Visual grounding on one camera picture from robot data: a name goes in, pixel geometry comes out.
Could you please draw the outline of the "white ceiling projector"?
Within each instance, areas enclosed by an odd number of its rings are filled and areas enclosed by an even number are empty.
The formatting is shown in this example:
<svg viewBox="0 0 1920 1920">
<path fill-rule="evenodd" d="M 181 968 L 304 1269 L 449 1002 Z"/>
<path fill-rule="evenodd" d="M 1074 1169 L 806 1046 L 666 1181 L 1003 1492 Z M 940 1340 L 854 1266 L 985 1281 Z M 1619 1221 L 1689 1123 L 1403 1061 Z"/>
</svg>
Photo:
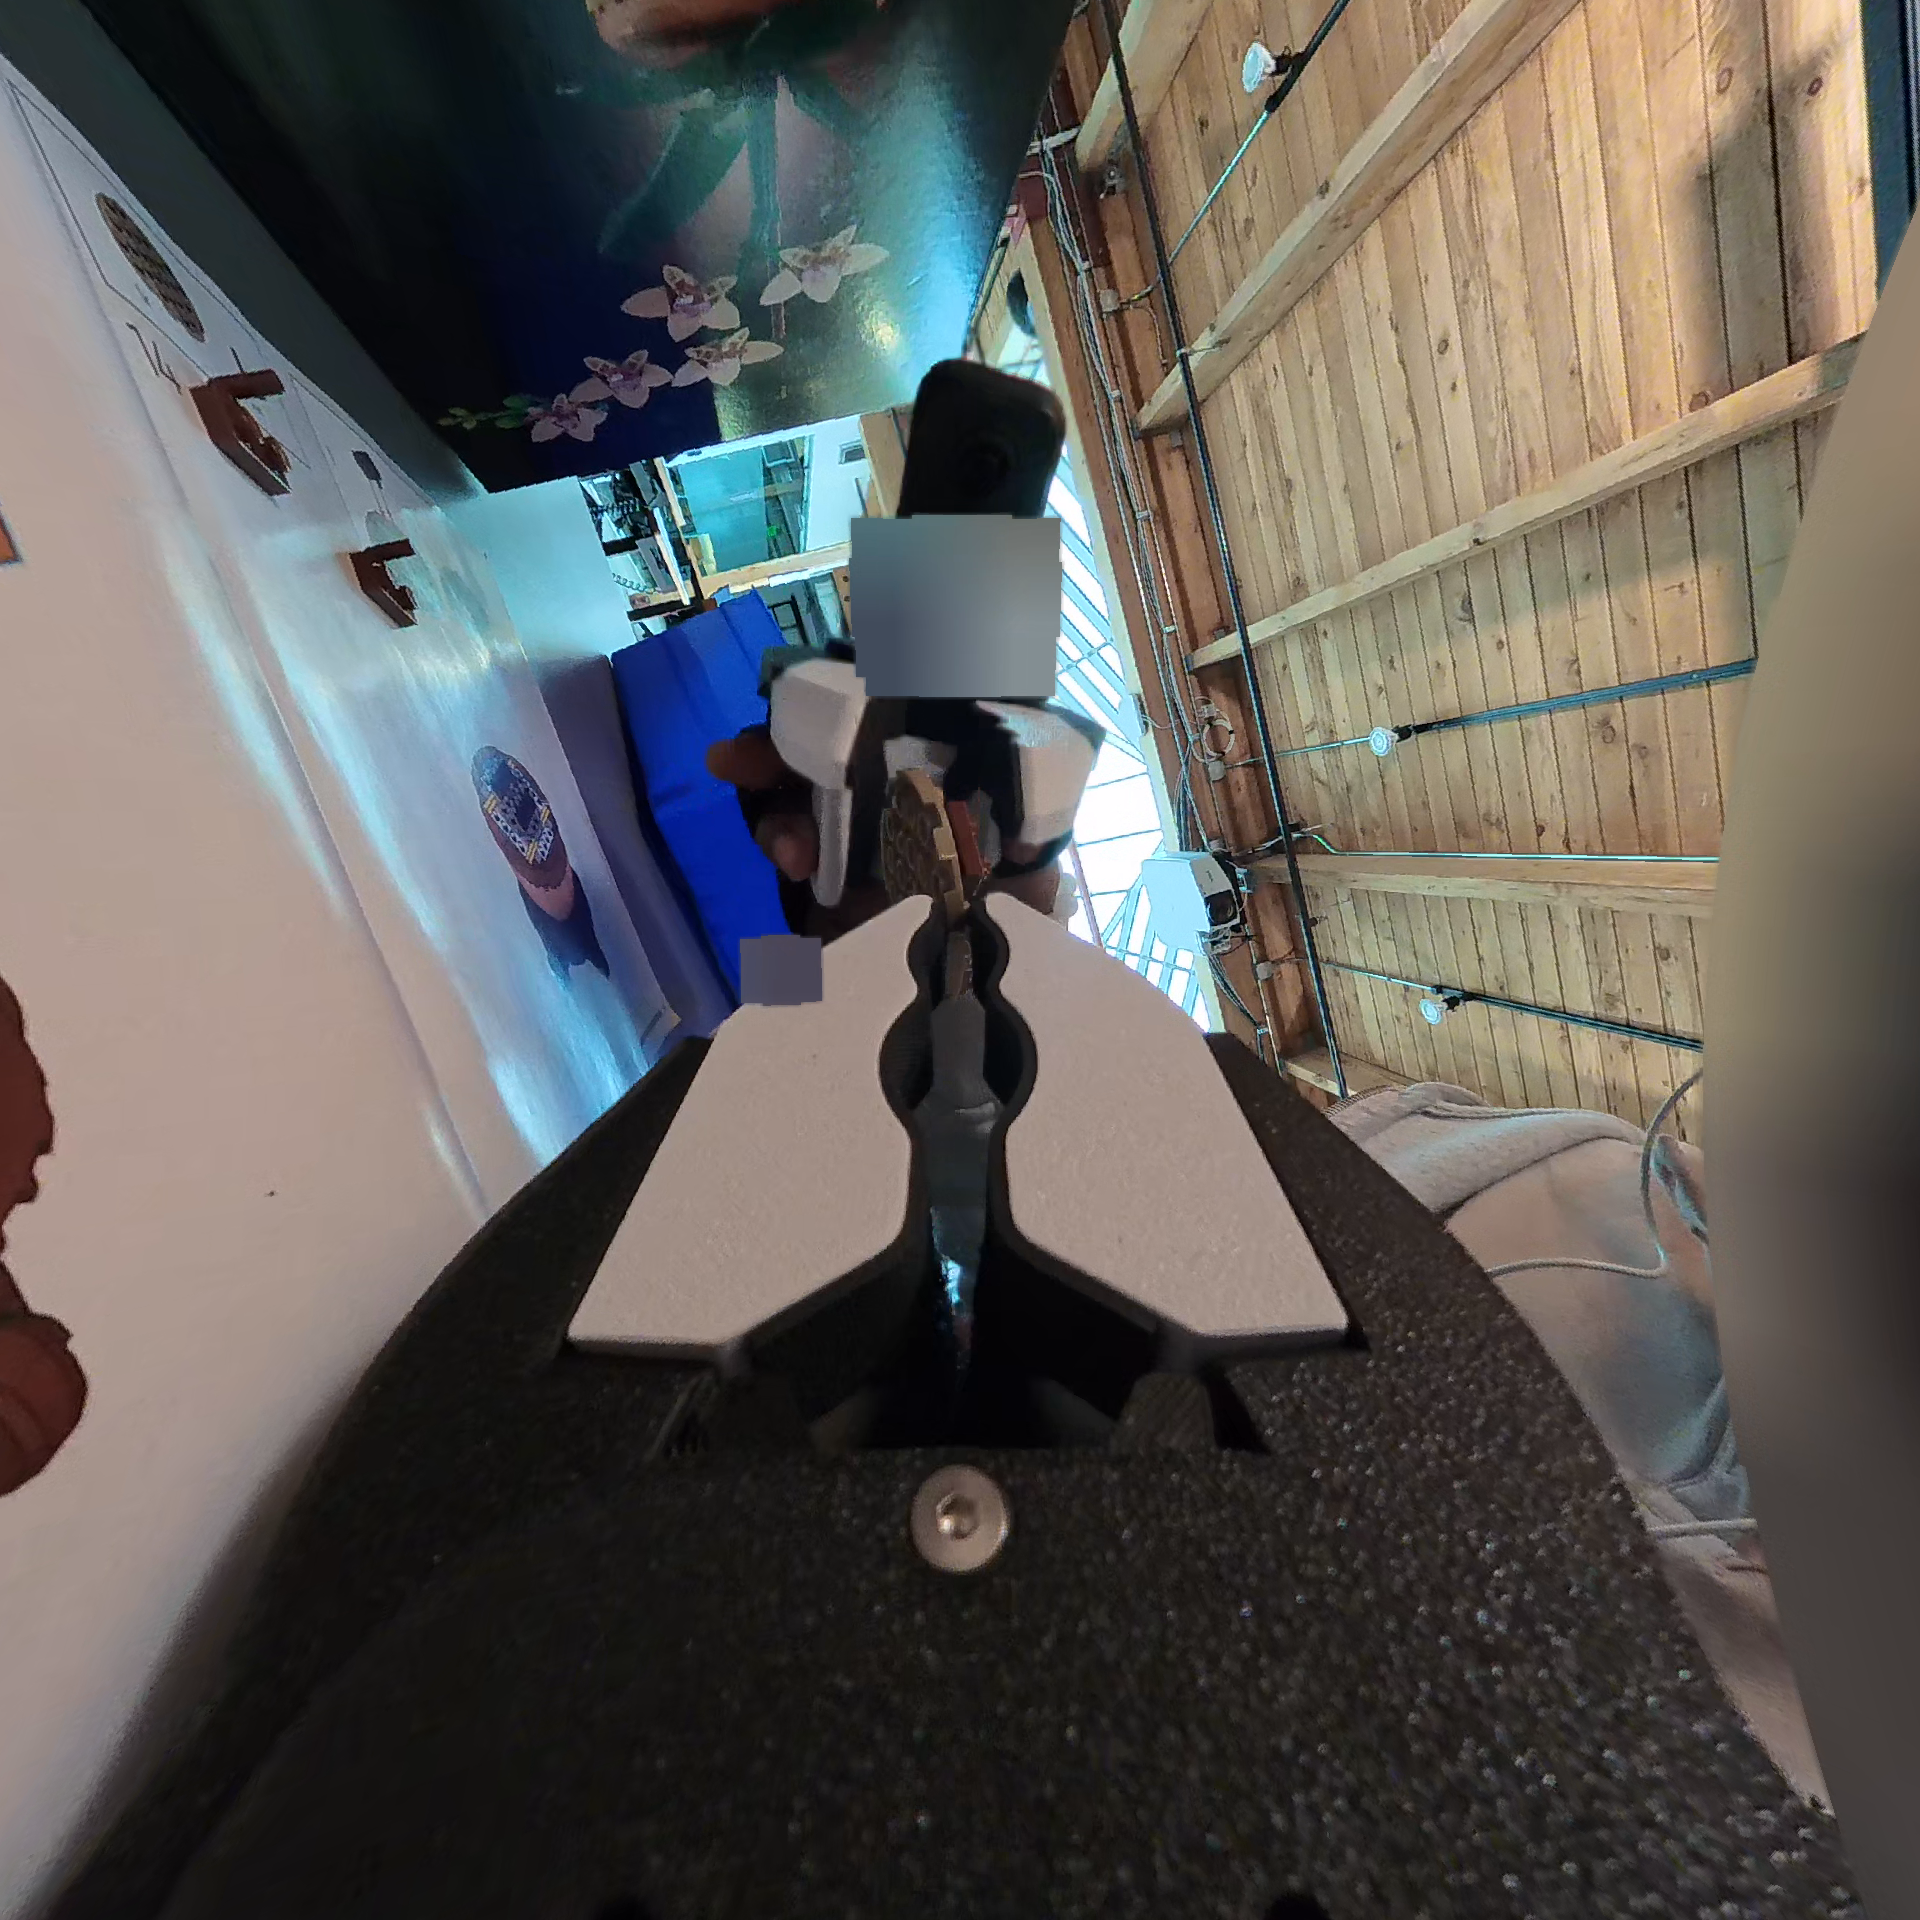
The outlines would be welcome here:
<svg viewBox="0 0 1920 1920">
<path fill-rule="evenodd" d="M 1215 852 L 1158 852 L 1141 862 L 1148 929 L 1169 949 L 1205 949 L 1240 924 L 1240 897 Z"/>
</svg>

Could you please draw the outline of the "black flower print box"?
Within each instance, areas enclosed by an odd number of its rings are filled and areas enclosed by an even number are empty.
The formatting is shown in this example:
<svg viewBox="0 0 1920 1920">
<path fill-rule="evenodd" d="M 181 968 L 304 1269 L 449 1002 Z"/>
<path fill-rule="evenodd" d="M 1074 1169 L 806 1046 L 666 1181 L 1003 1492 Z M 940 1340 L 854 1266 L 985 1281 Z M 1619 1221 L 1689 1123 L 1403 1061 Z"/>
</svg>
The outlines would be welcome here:
<svg viewBox="0 0 1920 1920">
<path fill-rule="evenodd" d="M 910 401 L 1072 4 L 87 4 L 489 490 Z"/>
</svg>

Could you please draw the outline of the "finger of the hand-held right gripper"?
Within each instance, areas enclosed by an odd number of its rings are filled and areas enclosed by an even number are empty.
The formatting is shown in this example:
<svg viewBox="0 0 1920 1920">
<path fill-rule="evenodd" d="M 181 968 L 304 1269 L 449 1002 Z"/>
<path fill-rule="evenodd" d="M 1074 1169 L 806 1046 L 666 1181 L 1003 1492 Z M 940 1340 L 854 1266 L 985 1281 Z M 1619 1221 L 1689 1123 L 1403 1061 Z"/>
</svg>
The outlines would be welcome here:
<svg viewBox="0 0 1920 1920">
<path fill-rule="evenodd" d="M 1036 874 L 1074 837 L 1106 732 L 1053 701 L 998 701 L 1003 786 L 997 790 L 998 879 Z"/>
<path fill-rule="evenodd" d="M 877 857 L 877 734 L 854 662 L 789 660 L 766 684 L 766 725 L 775 750 L 814 794 L 814 897 L 848 909 L 871 890 Z"/>
</svg>

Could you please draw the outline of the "person's right hand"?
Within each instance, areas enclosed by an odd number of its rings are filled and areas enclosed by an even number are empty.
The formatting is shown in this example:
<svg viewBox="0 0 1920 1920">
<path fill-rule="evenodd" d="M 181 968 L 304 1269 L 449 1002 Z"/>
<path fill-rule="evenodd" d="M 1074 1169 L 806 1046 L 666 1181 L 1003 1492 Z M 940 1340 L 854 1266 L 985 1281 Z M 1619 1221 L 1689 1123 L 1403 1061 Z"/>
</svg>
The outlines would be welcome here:
<svg viewBox="0 0 1920 1920">
<path fill-rule="evenodd" d="M 743 827 L 780 882 L 806 885 L 818 870 L 814 786 L 787 767 L 766 725 L 710 743 L 710 775 L 730 786 Z"/>
</svg>

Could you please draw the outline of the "white instruction booklet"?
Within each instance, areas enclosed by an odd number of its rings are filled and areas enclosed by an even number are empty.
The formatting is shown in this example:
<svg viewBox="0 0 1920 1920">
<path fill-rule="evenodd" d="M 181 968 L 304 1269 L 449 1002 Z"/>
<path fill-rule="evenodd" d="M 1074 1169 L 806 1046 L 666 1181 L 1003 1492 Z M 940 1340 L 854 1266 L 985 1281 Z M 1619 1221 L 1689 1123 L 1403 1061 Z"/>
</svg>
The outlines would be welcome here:
<svg viewBox="0 0 1920 1920">
<path fill-rule="evenodd" d="M 2 544 L 2 979 L 56 1120 L 2 1256 L 87 1380 L 2 1500 L 2 1915 L 38 1915 L 379 1344 L 582 1130 L 449 1112 L 5 91 Z"/>
</svg>

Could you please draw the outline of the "tan round plate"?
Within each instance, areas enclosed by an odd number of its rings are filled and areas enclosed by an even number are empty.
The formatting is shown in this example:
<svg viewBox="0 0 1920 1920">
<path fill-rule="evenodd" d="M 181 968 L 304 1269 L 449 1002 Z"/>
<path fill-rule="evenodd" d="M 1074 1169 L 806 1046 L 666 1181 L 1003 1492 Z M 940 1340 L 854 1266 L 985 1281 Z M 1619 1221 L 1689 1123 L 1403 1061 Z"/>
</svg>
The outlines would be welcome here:
<svg viewBox="0 0 1920 1920">
<path fill-rule="evenodd" d="M 974 807 L 946 799 L 942 785 L 901 767 L 889 777 L 877 823 L 877 882 L 889 904 L 930 897 L 952 929 L 988 882 Z"/>
</svg>

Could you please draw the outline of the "blue plastic bin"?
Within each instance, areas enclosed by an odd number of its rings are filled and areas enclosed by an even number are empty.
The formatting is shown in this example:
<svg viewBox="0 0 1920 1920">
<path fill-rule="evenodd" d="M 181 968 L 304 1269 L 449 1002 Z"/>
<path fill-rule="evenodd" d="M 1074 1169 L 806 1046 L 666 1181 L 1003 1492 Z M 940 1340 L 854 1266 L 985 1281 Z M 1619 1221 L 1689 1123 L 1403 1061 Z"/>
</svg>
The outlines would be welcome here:
<svg viewBox="0 0 1920 1920">
<path fill-rule="evenodd" d="M 766 720 L 764 653 L 789 646 L 757 591 L 666 622 L 610 656 L 610 690 L 638 794 L 640 833 L 695 949 L 689 1034 L 737 1009 L 737 945 L 775 933 L 834 940 L 842 909 L 818 909 L 764 855 L 730 779 L 710 749 Z"/>
</svg>

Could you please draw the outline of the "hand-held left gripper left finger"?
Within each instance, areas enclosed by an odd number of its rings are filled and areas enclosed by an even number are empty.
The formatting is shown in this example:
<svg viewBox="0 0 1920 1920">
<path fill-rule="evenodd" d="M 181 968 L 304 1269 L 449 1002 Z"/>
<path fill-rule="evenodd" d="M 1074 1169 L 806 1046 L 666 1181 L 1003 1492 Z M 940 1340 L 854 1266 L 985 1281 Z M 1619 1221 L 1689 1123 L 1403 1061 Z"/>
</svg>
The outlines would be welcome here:
<svg viewBox="0 0 1920 1920">
<path fill-rule="evenodd" d="M 818 997 L 743 1002 L 699 1058 L 571 1317 L 594 1354 L 737 1362 L 895 1246 L 910 1221 L 915 1095 L 946 919 L 907 897 L 818 949 Z"/>
</svg>

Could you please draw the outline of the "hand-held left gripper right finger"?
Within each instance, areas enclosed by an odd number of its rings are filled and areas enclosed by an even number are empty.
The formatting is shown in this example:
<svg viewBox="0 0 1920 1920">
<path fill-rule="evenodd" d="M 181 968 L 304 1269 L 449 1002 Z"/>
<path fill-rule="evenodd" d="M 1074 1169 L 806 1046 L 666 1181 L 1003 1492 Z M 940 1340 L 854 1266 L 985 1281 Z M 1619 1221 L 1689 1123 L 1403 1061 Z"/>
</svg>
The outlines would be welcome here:
<svg viewBox="0 0 1920 1920">
<path fill-rule="evenodd" d="M 1036 909 L 974 914 L 988 1079 L 975 1344 L 1143 1378 L 1340 1344 L 1343 1307 L 1210 1034 Z"/>
</svg>

